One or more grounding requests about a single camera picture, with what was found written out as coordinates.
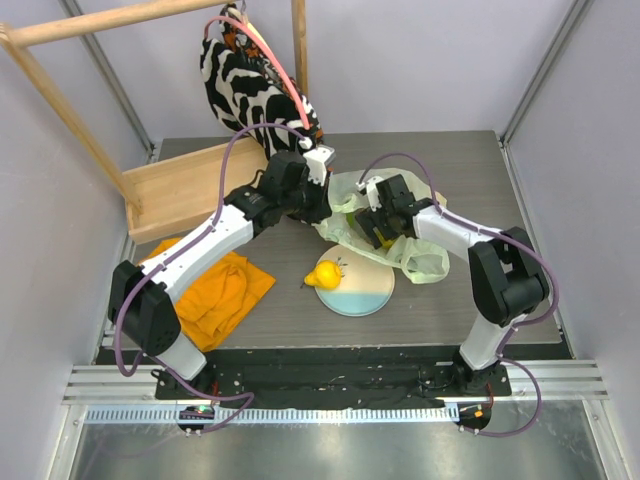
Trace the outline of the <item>cream and blue ceramic plate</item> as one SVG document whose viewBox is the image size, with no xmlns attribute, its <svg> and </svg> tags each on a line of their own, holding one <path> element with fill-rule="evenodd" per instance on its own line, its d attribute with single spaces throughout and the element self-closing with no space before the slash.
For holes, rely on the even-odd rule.
<svg viewBox="0 0 640 480">
<path fill-rule="evenodd" d="M 335 263 L 342 274 L 335 289 L 314 285 L 320 301 L 333 312 L 347 317 L 367 316 L 382 309 L 390 300 L 395 287 L 391 267 L 336 245 L 319 258 L 310 276 L 316 274 L 324 261 Z"/>
</svg>

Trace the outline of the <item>yellow fake pear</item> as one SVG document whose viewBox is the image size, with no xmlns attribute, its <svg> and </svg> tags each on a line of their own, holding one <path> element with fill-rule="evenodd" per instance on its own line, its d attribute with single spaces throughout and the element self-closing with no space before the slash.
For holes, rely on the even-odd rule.
<svg viewBox="0 0 640 480">
<path fill-rule="evenodd" d="M 334 290 L 340 285 L 342 278 L 343 273 L 337 263 L 322 260 L 305 276 L 304 284 L 314 288 Z"/>
</svg>

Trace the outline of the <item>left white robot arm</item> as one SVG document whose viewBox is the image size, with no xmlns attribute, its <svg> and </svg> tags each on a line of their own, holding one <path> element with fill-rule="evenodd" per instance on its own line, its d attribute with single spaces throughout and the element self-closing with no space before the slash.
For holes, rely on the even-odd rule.
<svg viewBox="0 0 640 480">
<path fill-rule="evenodd" d="M 258 180 L 233 189 L 217 210 L 178 243 L 135 265 L 120 263 L 111 282 L 108 318 L 116 333 L 178 375 L 190 398 L 205 397 L 213 375 L 204 354 L 180 324 L 175 304 L 186 290 L 229 252 L 288 216 L 307 224 L 328 218 L 331 147 L 303 155 L 274 154 Z"/>
</svg>

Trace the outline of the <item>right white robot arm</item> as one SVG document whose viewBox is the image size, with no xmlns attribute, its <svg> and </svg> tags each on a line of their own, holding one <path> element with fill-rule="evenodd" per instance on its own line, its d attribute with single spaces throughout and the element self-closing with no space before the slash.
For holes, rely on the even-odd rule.
<svg viewBox="0 0 640 480">
<path fill-rule="evenodd" d="M 432 242 L 469 267 L 477 318 L 454 358 L 451 380 L 472 395 L 488 381 L 508 331 L 548 298 L 550 286 L 527 233 L 501 231 L 467 220 L 434 198 L 417 198 L 400 175 L 356 184 L 366 207 L 355 214 L 373 246 L 401 237 Z"/>
</svg>

